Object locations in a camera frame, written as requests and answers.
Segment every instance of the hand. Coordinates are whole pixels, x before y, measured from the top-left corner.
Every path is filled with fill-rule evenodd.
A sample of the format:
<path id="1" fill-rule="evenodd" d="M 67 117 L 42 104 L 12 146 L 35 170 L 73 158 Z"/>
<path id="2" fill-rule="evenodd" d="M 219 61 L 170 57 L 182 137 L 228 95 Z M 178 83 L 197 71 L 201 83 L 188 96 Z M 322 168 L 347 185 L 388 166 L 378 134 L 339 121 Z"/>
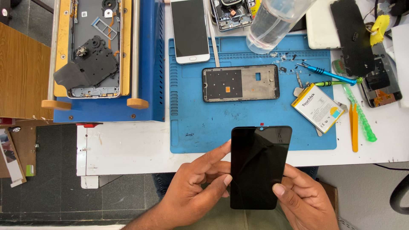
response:
<path id="1" fill-rule="evenodd" d="M 207 152 L 176 172 L 162 201 L 123 229 L 172 229 L 202 218 L 221 197 L 232 177 L 230 162 L 221 161 L 230 152 L 231 141 Z M 206 189 L 203 183 L 211 183 Z"/>
<path id="2" fill-rule="evenodd" d="M 286 164 L 281 184 L 273 192 L 294 230 L 339 230 L 334 209 L 320 183 Z"/>

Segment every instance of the gray tiled floor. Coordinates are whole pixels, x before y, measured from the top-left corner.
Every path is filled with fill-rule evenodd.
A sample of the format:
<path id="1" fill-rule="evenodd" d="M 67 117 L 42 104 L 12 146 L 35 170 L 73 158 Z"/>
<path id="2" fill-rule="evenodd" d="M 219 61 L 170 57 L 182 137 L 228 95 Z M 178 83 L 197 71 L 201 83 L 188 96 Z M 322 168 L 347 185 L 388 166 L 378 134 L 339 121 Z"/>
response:
<path id="1" fill-rule="evenodd" d="M 0 221 L 126 223 L 159 200 L 150 174 L 123 175 L 98 189 L 81 188 L 74 124 L 38 127 L 36 143 L 37 174 L 14 188 L 9 178 L 0 179 Z"/>
<path id="2" fill-rule="evenodd" d="M 54 7 L 54 0 L 43 0 Z M 22 2 L 11 9 L 10 27 L 29 37 L 51 46 L 53 14 L 41 8 L 30 0 Z"/>

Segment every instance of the blue screwdriver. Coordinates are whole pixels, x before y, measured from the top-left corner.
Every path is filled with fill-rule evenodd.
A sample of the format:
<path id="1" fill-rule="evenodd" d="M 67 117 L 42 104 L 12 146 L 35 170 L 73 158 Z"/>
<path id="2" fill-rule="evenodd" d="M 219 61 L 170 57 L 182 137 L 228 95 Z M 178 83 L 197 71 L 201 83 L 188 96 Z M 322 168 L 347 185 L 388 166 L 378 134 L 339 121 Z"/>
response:
<path id="1" fill-rule="evenodd" d="M 302 62 L 302 64 L 298 64 L 298 63 L 297 63 L 297 65 L 301 65 L 301 66 L 307 68 L 307 69 L 308 69 L 309 71 L 311 71 L 311 72 L 314 72 L 314 73 L 317 73 L 317 74 L 321 74 L 321 75 L 325 75 L 325 76 L 328 76 L 328 77 L 333 77 L 333 78 L 335 78 L 335 79 L 337 79 L 337 80 L 340 80 L 340 81 L 343 81 L 343 82 L 345 82 L 345 83 L 348 83 L 348 84 L 350 84 L 351 86 L 353 86 L 353 85 L 355 85 L 355 84 L 357 83 L 357 80 L 356 80 L 356 79 L 349 79 L 349 78 L 346 78 L 346 77 L 343 77 L 343 76 L 339 76 L 339 75 L 336 75 L 336 74 L 332 74 L 332 73 L 330 73 L 330 72 L 328 72 L 328 71 L 325 71 L 325 70 L 323 70 L 323 69 L 321 69 L 321 68 L 310 66 L 310 65 L 308 65 L 308 64 L 305 63 L 305 62 Z"/>

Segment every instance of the water bottle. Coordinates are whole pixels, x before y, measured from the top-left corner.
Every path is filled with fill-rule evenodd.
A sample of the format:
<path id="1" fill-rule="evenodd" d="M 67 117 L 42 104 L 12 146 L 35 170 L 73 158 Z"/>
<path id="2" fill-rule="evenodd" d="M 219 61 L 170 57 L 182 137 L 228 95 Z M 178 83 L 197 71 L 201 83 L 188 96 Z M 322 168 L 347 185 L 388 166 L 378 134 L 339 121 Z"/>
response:
<path id="1" fill-rule="evenodd" d="M 267 54 L 306 13 L 316 0 L 263 0 L 246 37 L 256 54 Z"/>

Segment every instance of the black phone screen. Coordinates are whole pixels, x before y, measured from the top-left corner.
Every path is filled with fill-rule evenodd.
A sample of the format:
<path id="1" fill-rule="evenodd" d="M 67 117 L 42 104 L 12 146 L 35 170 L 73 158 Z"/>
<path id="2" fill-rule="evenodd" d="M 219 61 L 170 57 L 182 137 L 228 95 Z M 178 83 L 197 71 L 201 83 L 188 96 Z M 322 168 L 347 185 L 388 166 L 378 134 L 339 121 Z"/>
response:
<path id="1" fill-rule="evenodd" d="M 203 0 L 171 1 L 177 57 L 209 53 Z"/>
<path id="2" fill-rule="evenodd" d="M 236 127 L 231 131 L 230 207 L 272 210 L 281 183 L 292 129 L 289 126 Z"/>

